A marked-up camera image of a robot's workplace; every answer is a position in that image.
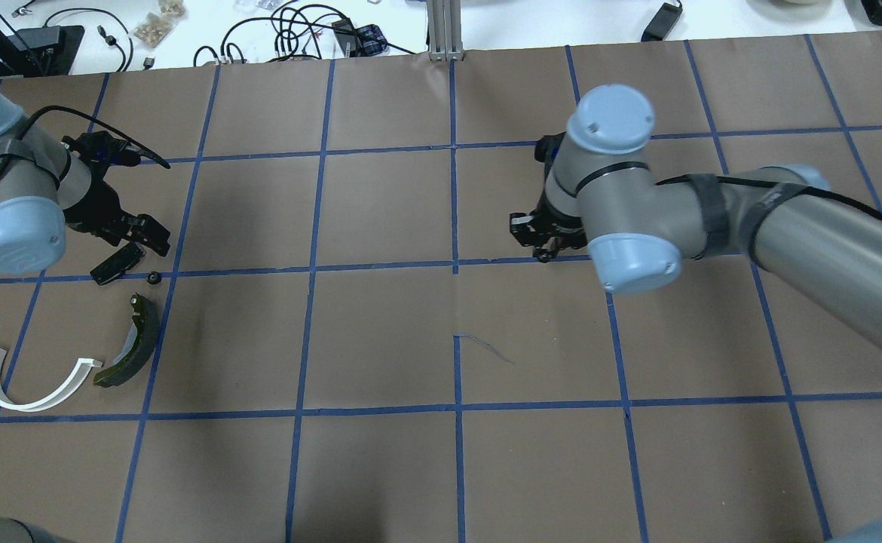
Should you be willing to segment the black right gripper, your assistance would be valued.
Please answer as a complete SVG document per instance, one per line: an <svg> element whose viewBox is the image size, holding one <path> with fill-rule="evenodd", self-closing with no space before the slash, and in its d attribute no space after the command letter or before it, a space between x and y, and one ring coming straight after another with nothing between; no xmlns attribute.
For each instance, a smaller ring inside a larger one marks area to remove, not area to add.
<svg viewBox="0 0 882 543"><path fill-rule="evenodd" d="M511 213L509 231L514 240L533 250L533 258L550 262L563 250L582 250L588 244L575 197L561 188L553 165L565 138L544 135L535 144L534 159L542 164L544 183L537 205L528 213Z"/></svg>

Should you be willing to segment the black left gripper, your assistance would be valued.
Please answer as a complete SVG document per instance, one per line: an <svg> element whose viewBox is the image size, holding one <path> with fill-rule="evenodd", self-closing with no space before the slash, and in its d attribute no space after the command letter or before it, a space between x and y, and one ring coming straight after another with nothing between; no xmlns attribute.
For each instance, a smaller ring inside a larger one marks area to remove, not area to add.
<svg viewBox="0 0 882 543"><path fill-rule="evenodd" d="M66 225L73 230L102 238L118 247L122 241L145 245L160 257L170 251L170 231L149 214L130 214L121 207L118 193L106 182L110 167L136 167L147 158L165 169L168 161L151 149L127 137L110 133L83 133L61 140L72 154L69 172L78 172L83 164L90 173L89 182L78 190L78 196L64 209Z"/></svg>

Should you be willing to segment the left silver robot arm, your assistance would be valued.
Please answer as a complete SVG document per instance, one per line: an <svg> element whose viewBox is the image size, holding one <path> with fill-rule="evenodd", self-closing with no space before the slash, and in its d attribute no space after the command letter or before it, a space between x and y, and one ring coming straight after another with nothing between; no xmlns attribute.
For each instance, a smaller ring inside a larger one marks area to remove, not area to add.
<svg viewBox="0 0 882 543"><path fill-rule="evenodd" d="M110 168L143 159L169 167L105 121L57 104L27 114L0 93L0 275L52 267L66 252L68 230L166 256L170 231L149 214L124 210L106 182Z"/></svg>

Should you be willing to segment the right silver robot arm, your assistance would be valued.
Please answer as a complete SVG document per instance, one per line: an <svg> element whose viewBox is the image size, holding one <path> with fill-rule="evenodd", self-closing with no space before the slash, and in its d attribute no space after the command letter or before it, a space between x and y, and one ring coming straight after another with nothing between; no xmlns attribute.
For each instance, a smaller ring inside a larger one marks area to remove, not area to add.
<svg viewBox="0 0 882 543"><path fill-rule="evenodd" d="M566 131L535 144L544 187L530 213L510 214L511 236L540 262L583 248L614 295L740 252L882 350L882 213L806 164L657 181L644 153L655 121L640 90L589 90Z"/></svg>

